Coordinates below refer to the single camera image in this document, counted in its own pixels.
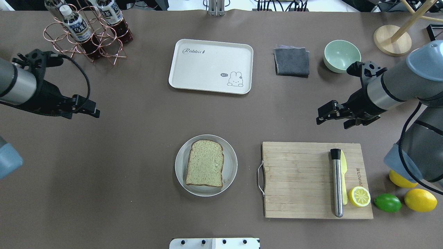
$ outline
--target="plastic tray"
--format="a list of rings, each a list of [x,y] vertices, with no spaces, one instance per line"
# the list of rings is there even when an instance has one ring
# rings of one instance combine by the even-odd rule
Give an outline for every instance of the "plastic tray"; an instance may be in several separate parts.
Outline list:
[[[175,44],[174,88],[245,94],[251,90],[253,49],[246,44],[182,39]]]

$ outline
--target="bread slice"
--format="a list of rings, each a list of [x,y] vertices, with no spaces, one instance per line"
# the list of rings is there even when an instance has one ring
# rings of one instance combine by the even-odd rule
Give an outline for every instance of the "bread slice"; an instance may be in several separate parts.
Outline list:
[[[223,187],[223,147],[214,141],[198,140],[191,146],[186,185]]]

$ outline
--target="brown paper backdrop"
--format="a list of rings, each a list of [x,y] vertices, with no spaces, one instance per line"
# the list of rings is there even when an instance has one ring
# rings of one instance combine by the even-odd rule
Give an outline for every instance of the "brown paper backdrop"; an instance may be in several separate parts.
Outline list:
[[[41,117],[0,106],[0,134],[24,165],[0,180],[1,248],[168,248],[177,237],[259,237],[261,248],[441,248],[441,205],[427,214],[405,205],[395,214],[373,206],[374,219],[268,219],[256,185],[263,141],[360,143],[373,196],[405,190],[387,178],[383,157],[416,105],[410,101],[367,127],[343,130],[342,121],[317,126],[317,108],[343,103],[359,79],[330,72],[326,44],[344,39],[362,60],[392,67],[402,59],[380,52],[373,32],[401,26],[407,13],[257,13],[233,10],[124,12],[134,34],[126,60],[112,66],[76,57],[92,84],[101,117]],[[48,12],[0,12],[0,57],[50,50],[43,29]],[[412,48],[429,40],[428,22],[412,26]],[[175,43],[183,38],[246,43],[254,49],[252,89],[246,95],[179,90],[167,78]],[[276,45],[311,52],[308,78],[277,76]],[[81,74],[65,62],[46,80],[64,95],[85,95]],[[214,134],[237,153],[229,189],[192,196],[178,183],[175,156],[188,139]]]

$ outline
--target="green lime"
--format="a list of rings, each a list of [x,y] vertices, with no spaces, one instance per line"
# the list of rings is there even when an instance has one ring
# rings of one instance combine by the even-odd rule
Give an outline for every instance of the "green lime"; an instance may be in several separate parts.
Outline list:
[[[375,205],[385,212],[394,213],[400,210],[400,200],[391,194],[381,194],[374,199]]]

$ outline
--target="yellow lemon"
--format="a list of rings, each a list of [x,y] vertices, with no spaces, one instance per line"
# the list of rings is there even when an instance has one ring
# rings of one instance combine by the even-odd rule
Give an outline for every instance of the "yellow lemon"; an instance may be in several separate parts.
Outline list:
[[[437,206],[437,199],[424,189],[411,189],[404,195],[404,203],[412,210],[429,212]]]
[[[403,176],[399,175],[397,172],[393,170],[389,171],[389,179],[391,179],[391,182],[393,182],[395,185],[404,188],[413,188],[418,184],[408,181]]]
[[[349,201],[358,207],[367,206],[371,203],[369,191],[361,186],[352,188],[349,191],[348,197]]]

